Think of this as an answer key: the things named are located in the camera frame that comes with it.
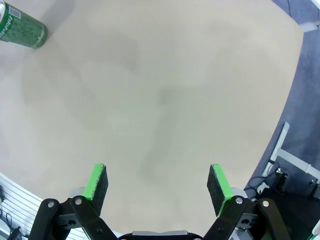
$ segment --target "silver bolt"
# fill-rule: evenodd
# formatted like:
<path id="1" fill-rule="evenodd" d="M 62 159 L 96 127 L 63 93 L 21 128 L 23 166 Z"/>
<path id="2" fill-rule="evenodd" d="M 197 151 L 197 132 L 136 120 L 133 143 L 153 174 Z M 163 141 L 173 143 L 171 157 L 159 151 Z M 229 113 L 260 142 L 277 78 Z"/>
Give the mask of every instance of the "silver bolt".
<path id="1" fill-rule="evenodd" d="M 262 202 L 262 205 L 263 205 L 264 207 L 269 207 L 269 202 L 268 202 L 268 201 L 263 201 L 263 202 Z"/>
<path id="2" fill-rule="evenodd" d="M 74 201 L 74 203 L 75 203 L 76 205 L 80 205 L 80 204 L 82 203 L 81 198 L 77 198 L 77 199 Z"/>
<path id="3" fill-rule="evenodd" d="M 237 198 L 235 199 L 235 202 L 236 202 L 237 204 L 242 204 L 244 201 L 242 200 L 241 197 L 237 197 Z"/>
<path id="4" fill-rule="evenodd" d="M 48 207 L 49 207 L 49 208 L 52 208 L 54 205 L 55 205 L 55 202 L 54 202 L 54 201 L 49 201 L 49 202 L 48 202 Z"/>

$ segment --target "beige tabletop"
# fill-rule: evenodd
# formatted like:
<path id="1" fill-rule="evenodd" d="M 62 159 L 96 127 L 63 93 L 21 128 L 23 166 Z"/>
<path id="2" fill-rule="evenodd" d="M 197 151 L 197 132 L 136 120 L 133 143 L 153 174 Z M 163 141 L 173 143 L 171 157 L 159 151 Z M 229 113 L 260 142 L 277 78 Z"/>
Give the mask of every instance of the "beige tabletop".
<path id="1" fill-rule="evenodd" d="M 64 201 L 107 166 L 114 230 L 215 219 L 209 166 L 243 188 L 278 122 L 302 45 L 270 0 L 8 0 L 51 36 L 0 42 L 1 172 Z"/>

